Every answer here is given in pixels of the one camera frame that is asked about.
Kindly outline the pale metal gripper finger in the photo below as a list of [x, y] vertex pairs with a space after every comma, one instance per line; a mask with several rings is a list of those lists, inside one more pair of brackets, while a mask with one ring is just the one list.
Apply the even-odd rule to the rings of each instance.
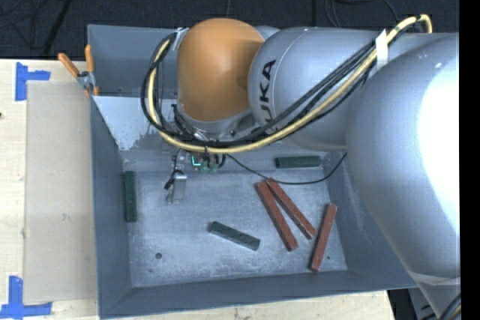
[[180, 202], [185, 197], [187, 176], [183, 171], [177, 171], [173, 183], [173, 201]]
[[175, 177], [170, 176], [168, 181], [165, 183], [163, 187], [166, 191], [166, 203], [168, 205], [171, 205], [173, 203], [174, 185], [175, 185]]

